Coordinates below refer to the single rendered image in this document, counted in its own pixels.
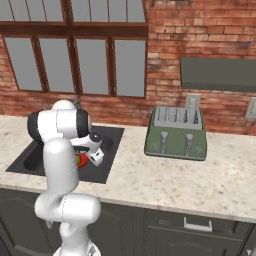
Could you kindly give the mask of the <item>grey wall outlet plate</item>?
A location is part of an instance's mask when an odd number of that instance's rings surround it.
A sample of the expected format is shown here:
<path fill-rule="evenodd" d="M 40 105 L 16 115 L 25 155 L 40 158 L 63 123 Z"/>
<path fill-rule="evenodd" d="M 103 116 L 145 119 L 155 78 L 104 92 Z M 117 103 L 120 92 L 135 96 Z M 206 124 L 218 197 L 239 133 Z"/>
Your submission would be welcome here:
<path fill-rule="evenodd" d="M 251 97 L 245 115 L 246 119 L 256 119 L 256 97 Z"/>
<path fill-rule="evenodd" d="M 201 99 L 200 94 L 188 93 L 186 95 L 185 107 L 190 109 L 199 109 L 200 99 Z"/>

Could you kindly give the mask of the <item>red bowl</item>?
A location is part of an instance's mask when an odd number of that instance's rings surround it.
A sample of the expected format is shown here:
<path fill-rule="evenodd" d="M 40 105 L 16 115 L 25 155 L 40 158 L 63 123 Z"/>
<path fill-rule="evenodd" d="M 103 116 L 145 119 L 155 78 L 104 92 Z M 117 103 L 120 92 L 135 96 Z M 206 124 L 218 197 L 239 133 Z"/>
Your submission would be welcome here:
<path fill-rule="evenodd" d="M 81 162 L 80 164 L 77 164 L 77 166 L 79 168 L 82 168 L 88 163 L 89 159 L 86 154 L 80 154 L 80 157 L 81 157 Z"/>

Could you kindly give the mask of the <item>green four-slot toaster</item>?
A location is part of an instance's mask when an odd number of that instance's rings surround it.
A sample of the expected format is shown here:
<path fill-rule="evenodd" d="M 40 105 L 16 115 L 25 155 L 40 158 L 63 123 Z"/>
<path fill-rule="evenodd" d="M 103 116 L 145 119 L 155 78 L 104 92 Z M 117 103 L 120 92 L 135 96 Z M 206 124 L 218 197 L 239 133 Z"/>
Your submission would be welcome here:
<path fill-rule="evenodd" d="M 201 110 L 155 106 L 150 116 L 144 153 L 154 157 L 204 161 L 207 139 Z"/>

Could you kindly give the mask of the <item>dark green cupboard door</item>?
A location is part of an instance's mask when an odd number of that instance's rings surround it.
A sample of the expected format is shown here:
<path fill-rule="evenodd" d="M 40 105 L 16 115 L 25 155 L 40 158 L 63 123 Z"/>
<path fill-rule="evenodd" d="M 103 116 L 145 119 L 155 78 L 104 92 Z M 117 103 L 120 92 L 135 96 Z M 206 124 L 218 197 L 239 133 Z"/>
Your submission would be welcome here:
<path fill-rule="evenodd" d="M 60 247 L 59 223 L 49 229 L 34 212 L 38 193 L 0 188 L 0 256 L 52 256 Z M 99 219 L 88 226 L 102 256 L 134 256 L 132 207 L 101 203 Z"/>

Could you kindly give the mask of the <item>brown framed window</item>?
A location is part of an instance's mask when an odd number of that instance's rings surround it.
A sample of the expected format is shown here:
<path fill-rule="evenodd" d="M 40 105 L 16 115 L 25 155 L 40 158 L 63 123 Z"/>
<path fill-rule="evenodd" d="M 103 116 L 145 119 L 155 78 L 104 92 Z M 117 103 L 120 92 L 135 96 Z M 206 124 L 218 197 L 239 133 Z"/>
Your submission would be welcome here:
<path fill-rule="evenodd" d="M 0 0 L 0 35 L 20 90 L 145 96 L 144 0 Z"/>

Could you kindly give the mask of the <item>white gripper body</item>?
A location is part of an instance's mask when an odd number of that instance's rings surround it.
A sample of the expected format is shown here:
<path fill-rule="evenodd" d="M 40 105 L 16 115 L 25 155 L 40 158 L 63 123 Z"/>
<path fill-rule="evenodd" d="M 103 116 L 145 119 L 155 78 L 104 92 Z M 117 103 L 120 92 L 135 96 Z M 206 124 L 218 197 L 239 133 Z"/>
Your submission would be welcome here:
<path fill-rule="evenodd" d="M 86 154 L 89 151 L 89 148 L 86 146 L 75 145 L 73 146 L 73 149 L 76 155 Z"/>

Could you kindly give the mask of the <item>grey green wall cabinet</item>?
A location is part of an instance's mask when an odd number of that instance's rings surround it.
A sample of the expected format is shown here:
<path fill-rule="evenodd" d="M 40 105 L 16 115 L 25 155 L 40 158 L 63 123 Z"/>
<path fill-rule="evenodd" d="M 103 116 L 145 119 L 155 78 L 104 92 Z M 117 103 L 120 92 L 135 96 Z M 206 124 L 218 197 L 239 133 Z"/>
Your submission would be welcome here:
<path fill-rule="evenodd" d="M 256 93 L 256 60 L 180 58 L 183 89 Z"/>

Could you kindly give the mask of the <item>dark green drawer front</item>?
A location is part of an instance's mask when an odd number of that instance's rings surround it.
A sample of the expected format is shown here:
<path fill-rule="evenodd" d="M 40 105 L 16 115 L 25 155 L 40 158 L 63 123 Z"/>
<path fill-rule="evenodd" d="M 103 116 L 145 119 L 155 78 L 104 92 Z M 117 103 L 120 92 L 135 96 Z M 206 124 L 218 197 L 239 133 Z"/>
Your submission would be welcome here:
<path fill-rule="evenodd" d="M 153 226 L 144 241 L 146 256 L 237 256 L 241 245 L 240 239 Z"/>
<path fill-rule="evenodd" d="M 191 215 L 186 213 L 175 213 L 160 210 L 146 210 L 146 220 L 144 225 L 144 238 L 148 238 L 150 233 L 154 235 L 163 234 L 164 232 L 173 231 L 176 235 L 191 235 L 204 239 L 227 239 L 231 241 L 243 241 L 246 237 L 250 223 L 226 220 L 220 218 Z M 212 232 L 201 232 L 188 230 L 184 228 L 183 218 L 192 224 L 207 225 L 212 221 Z"/>

